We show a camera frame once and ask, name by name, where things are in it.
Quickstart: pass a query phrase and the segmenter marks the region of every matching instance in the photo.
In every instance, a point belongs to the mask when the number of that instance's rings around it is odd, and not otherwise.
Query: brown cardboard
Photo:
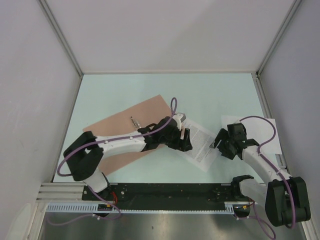
[[[83,131],[92,131],[95,136],[116,136],[128,134],[135,131],[135,127],[131,121],[131,116],[137,120],[143,128],[149,124],[157,124],[161,119],[171,115],[170,107],[166,104],[161,95],[157,95],[134,105],[124,111],[118,112],[101,121],[98,121]],[[108,157],[99,164],[99,169],[108,175],[133,161],[151,153],[146,152],[128,152]]]

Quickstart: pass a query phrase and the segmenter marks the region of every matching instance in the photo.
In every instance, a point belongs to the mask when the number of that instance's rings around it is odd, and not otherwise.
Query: table
[[[178,99],[177,111],[204,128],[218,133],[221,116],[263,116],[249,73],[186,74],[88,74],[84,75],[75,102],[62,152],[82,134],[82,129],[156,95],[170,105]],[[65,164],[62,173],[70,173]],[[203,172],[177,151],[163,147],[107,176],[111,183],[230,183],[233,177],[256,172],[238,157],[219,156]],[[54,176],[54,182],[74,182]]]

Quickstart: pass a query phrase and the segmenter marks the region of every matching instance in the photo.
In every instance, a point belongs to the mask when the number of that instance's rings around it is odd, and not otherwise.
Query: white wall
[[[294,0],[48,0],[84,73],[256,71]]]
[[[297,12],[261,81],[277,120],[289,170],[307,183],[313,216],[320,223],[320,1]]]
[[[0,2],[0,239],[53,170],[80,79],[36,0]]]

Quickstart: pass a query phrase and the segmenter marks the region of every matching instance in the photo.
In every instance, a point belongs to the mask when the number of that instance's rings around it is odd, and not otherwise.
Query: cable
[[[246,220],[246,219],[255,219],[258,221],[261,229],[263,230],[263,232],[265,233],[265,235],[267,235],[267,237],[271,240],[276,240],[277,236],[276,236],[276,232],[275,230],[272,228],[272,226],[270,226],[269,223],[267,223],[265,220],[263,220],[262,218],[260,218],[257,214],[257,209],[256,209],[256,204],[255,202],[253,202],[253,211],[255,216],[247,216],[247,217],[238,217],[237,215],[234,215],[236,217],[237,220]],[[268,228],[271,230],[273,236],[271,236],[267,230],[265,229],[265,227],[262,225],[262,223],[264,223],[265,225],[268,226]]]
[[[104,203],[112,206],[115,210],[117,210],[117,211],[118,211],[118,214],[117,214],[116,216],[114,216],[114,217],[107,217],[107,216],[103,217],[103,216],[97,216],[97,215],[94,214],[94,213],[93,213],[93,214],[90,213],[90,214],[84,214],[84,215],[78,216],[78,217],[76,217],[76,218],[74,218],[74,219],[72,219],[72,220],[70,220],[70,221],[66,221],[66,222],[62,222],[62,223],[54,223],[54,222],[52,222],[52,221],[49,219],[49,217],[47,217],[47,218],[46,218],[46,221],[47,221],[50,225],[52,225],[52,226],[61,227],[61,226],[65,226],[65,225],[71,224],[71,223],[73,223],[73,222],[75,222],[75,221],[78,221],[78,220],[80,220],[80,219],[82,219],[82,218],[86,218],[86,217],[97,217],[98,220],[99,220],[99,219],[115,220],[115,219],[118,219],[118,218],[121,216],[121,211],[120,211],[120,209],[119,209],[115,204],[110,203],[110,202],[108,202],[107,200],[105,200],[105,199],[103,199],[102,197],[100,197],[91,187],[88,186],[88,188],[91,190],[91,192],[93,193],[93,195],[95,195],[99,200],[101,200],[102,202],[104,202]]]
[[[168,119],[167,122],[165,122],[164,125],[162,125],[161,127],[159,127],[158,129],[156,130],[153,130],[153,131],[150,131],[150,132],[147,132],[147,133],[144,133],[144,134],[139,134],[139,135],[134,135],[134,136],[121,136],[121,137],[115,137],[115,138],[111,138],[111,139],[105,139],[105,140],[100,140],[100,141],[94,141],[94,142],[89,142],[89,143],[86,143],[78,148],[76,148],[75,150],[73,150],[72,152],[70,152],[62,161],[61,163],[58,165],[57,167],[57,174],[58,176],[60,177],[69,177],[69,176],[72,176],[71,173],[69,174],[63,174],[61,173],[61,168],[63,166],[63,164],[65,162],[67,162],[74,154],[76,154],[77,152],[79,152],[80,150],[82,149],[85,149],[89,146],[92,146],[92,145],[97,145],[97,144],[102,144],[102,143],[105,143],[106,141],[108,142],[111,142],[111,141],[117,141],[117,140],[123,140],[123,139],[129,139],[129,138],[139,138],[139,137],[145,137],[145,136],[148,136],[148,135],[151,135],[151,134],[154,134],[154,133],[157,133],[159,131],[161,131],[162,129],[164,129],[169,123],[170,121],[173,119],[174,115],[176,114],[176,111],[177,111],[177,107],[178,107],[178,100],[176,97],[173,97],[171,99],[171,102],[170,102],[170,109],[171,109],[171,116],[170,118]],[[118,214],[115,216],[115,217],[102,217],[102,216],[98,216],[97,219],[104,219],[104,220],[115,220],[115,219],[118,219],[120,216],[121,216],[121,211],[120,209],[115,205],[118,203],[118,197],[115,193],[113,193],[112,195],[115,197],[115,203],[110,203],[108,201],[106,201],[105,199],[103,199],[102,197],[100,197],[90,186],[88,186],[88,188],[90,189],[90,191],[92,192],[93,195],[95,195],[95,197],[97,197],[99,200],[101,200],[102,202],[104,203],[107,203],[108,205],[112,206],[115,210],[118,211]],[[49,217],[47,217],[47,222],[53,226],[64,226],[64,225],[68,225],[70,223],[73,223],[79,219],[82,219],[82,218],[85,218],[85,217],[89,217],[89,216],[92,216],[92,214],[84,214],[84,215],[81,215],[79,217],[76,217],[75,219],[72,219],[70,221],[67,221],[67,222],[63,222],[63,223],[53,223],[50,221]]]
[[[262,120],[266,121],[267,123],[269,123],[269,124],[271,125],[271,127],[273,128],[273,135],[272,135],[272,137],[271,137],[269,140],[263,142],[263,143],[258,147],[257,152],[258,152],[258,154],[277,172],[277,174],[278,174],[279,177],[282,179],[282,181],[283,181],[283,183],[284,183],[284,185],[285,185],[285,187],[286,187],[286,191],[287,191],[288,194],[289,194],[290,204],[291,204],[291,209],[292,209],[292,224],[291,224],[291,226],[289,226],[289,225],[287,225],[287,224],[286,224],[285,226],[286,226],[288,229],[294,229],[295,226],[296,226],[296,208],[295,208],[294,197],[293,197],[292,191],[291,191],[291,189],[290,189],[289,183],[288,183],[288,181],[286,180],[285,176],[284,176],[281,172],[279,172],[279,169],[278,169],[266,156],[264,156],[264,155],[261,153],[261,148],[262,148],[264,145],[270,143],[270,142],[276,137],[276,134],[277,134],[276,127],[275,127],[275,126],[273,125],[273,123],[270,122],[268,119],[266,119],[266,118],[264,118],[264,117],[261,117],[261,116],[254,116],[254,115],[253,115],[253,116],[246,116],[246,117],[240,119],[240,122],[242,122],[243,120],[246,120],[246,119],[250,119],[250,118],[262,119]]]
[[[111,192],[111,194],[112,194],[112,196],[113,196],[113,200],[112,200],[112,202],[113,202],[113,204],[114,205],[116,205],[117,203],[116,203],[116,197],[115,197],[115,195],[114,195],[114,193],[113,192]]]
[[[123,140],[123,139],[129,139],[129,138],[139,138],[139,137],[145,137],[145,136],[148,136],[148,135],[151,135],[151,134],[155,134],[157,132],[159,132],[160,130],[164,129],[169,123],[170,121],[172,120],[172,118],[174,117],[175,113],[176,113],[176,110],[177,110],[177,106],[178,106],[178,100],[177,98],[173,97],[171,99],[171,102],[170,102],[170,108],[171,108],[171,116],[170,118],[168,119],[168,121],[162,125],[161,127],[159,127],[158,129],[154,130],[154,131],[150,131],[150,132],[147,132],[147,133],[144,133],[144,134],[139,134],[139,135],[134,135],[134,136],[120,136],[120,137],[115,137],[115,138],[111,138],[111,139],[105,139],[105,140],[100,140],[100,141],[94,141],[94,142],[89,142],[89,143],[86,143],[78,148],[76,148],[75,150],[73,150],[72,152],[70,152],[63,160],[62,162],[60,162],[60,164],[58,165],[57,169],[56,169],[56,173],[58,174],[58,176],[60,177],[69,177],[69,176],[72,176],[71,173],[69,174],[63,174],[61,173],[61,168],[63,166],[63,164],[65,164],[66,161],[68,161],[74,154],[76,154],[77,152],[79,152],[80,150],[82,149],[85,149],[89,146],[92,146],[92,145],[97,145],[97,144],[103,144],[105,143],[106,141],[108,142],[111,142],[111,141],[117,141],[117,140]]]
[[[250,199],[250,204],[249,205],[242,205],[242,206],[234,206],[234,208],[235,209],[244,209],[244,208],[249,208],[249,207],[251,207],[253,204],[255,204],[255,201],[253,201],[250,197],[249,197],[249,199]]]

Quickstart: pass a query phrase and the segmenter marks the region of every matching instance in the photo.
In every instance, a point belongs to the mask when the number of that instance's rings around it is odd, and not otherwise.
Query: white paper
[[[183,121],[182,126],[190,129],[190,141],[193,149],[187,152],[178,152],[178,154],[202,171],[207,172],[214,160],[220,155],[217,149],[209,147],[217,135],[188,118]]]
[[[221,116],[222,127],[224,129],[227,129],[228,124],[233,124],[242,118],[244,117],[222,115]],[[276,120],[272,118],[268,118],[268,120],[275,126],[275,129],[277,129]],[[263,142],[267,141],[274,134],[274,130],[272,126],[270,126],[268,122],[262,119],[252,117],[242,121],[241,123],[245,126],[247,139],[255,139],[259,144],[262,144]],[[261,148],[261,151],[266,154],[282,154],[280,142],[279,142],[278,130],[276,130],[275,138],[268,144],[264,145]]]

